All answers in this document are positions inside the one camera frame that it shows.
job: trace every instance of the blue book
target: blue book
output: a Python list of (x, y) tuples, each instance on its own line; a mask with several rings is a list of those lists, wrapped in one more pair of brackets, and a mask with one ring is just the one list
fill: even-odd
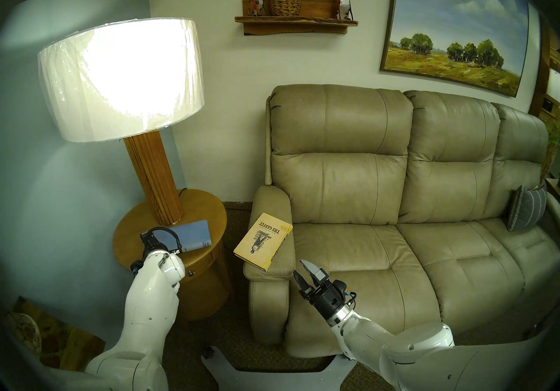
[[(192, 251), (212, 245), (210, 230), (208, 230), (208, 221), (206, 219), (171, 227), (170, 230), (175, 231), (179, 236), (179, 241), (182, 246), (181, 252)], [(153, 232), (153, 235), (158, 241), (167, 246), (167, 249), (170, 251), (177, 249), (177, 241), (173, 235), (167, 231), (156, 230)]]

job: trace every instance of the sofa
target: sofa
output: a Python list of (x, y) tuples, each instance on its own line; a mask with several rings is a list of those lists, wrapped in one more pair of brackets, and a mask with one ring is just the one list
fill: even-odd
[(430, 321), (459, 334), (544, 290), (559, 275), (560, 205), (547, 194), (543, 223), (512, 232), (504, 214), (520, 185), (538, 186), (547, 142), (538, 118), (465, 96), (275, 88), (250, 226), (265, 212), (293, 230), (267, 272), (244, 264), (255, 340), (296, 357), (341, 353), (298, 293), (300, 259), (393, 334)]

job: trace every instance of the white wall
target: white wall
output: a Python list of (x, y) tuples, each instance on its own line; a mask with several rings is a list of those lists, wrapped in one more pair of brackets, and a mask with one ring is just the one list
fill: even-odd
[[(29, 0), (0, 32), (0, 299), (11, 308), (21, 295), (107, 348), (120, 336), (132, 282), (114, 257), (113, 232), (144, 194), (123, 142), (62, 139), (37, 53), (74, 31), (145, 17), (148, 0)], [(183, 187), (170, 129), (162, 139)]]
[(529, 45), (516, 98), (428, 77), (380, 72), (389, 0), (352, 0), (360, 22), (348, 34), (244, 37), (241, 0), (150, 0), (152, 17), (197, 23), (206, 105), (173, 126), (189, 187), (225, 201), (252, 201), (264, 183), (264, 106), (277, 85), (343, 84), (475, 96), (528, 111), (539, 56), (538, 15), (529, 12)]

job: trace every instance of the floor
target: floor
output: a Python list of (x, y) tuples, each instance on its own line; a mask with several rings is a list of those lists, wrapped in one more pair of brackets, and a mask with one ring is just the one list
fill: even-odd
[[(242, 274), (242, 264), (232, 253), (245, 235), (250, 216), (250, 204), (226, 203), (227, 229), (223, 237), (226, 262), (234, 276), (236, 301), (227, 300), (222, 309), (208, 319), (176, 323), (165, 342), (163, 365), (171, 391), (218, 389), (206, 370), (200, 353), (203, 347), (220, 348), (231, 364), (240, 370), (254, 371), (319, 371), (330, 358), (298, 359), (286, 355), (282, 346), (262, 346), (253, 341), (248, 314), (248, 283)], [(484, 327), (455, 336), (456, 345), (496, 344), (518, 341), (528, 324), (543, 314), (537, 305), (520, 306)], [(393, 390), (380, 376), (360, 364), (344, 380), (342, 391)]]

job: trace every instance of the light blue wall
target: light blue wall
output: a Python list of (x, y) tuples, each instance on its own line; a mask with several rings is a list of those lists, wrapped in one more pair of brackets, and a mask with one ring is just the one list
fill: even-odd
[[(123, 142), (60, 137), (41, 93), (36, 55), (74, 31), (146, 17), (148, 0), (30, 0), (14, 9), (0, 33), (2, 303), (11, 307), (22, 295), (107, 347), (120, 335), (132, 282), (111, 239), (144, 194)], [(162, 138), (175, 182), (184, 187), (171, 128)]]

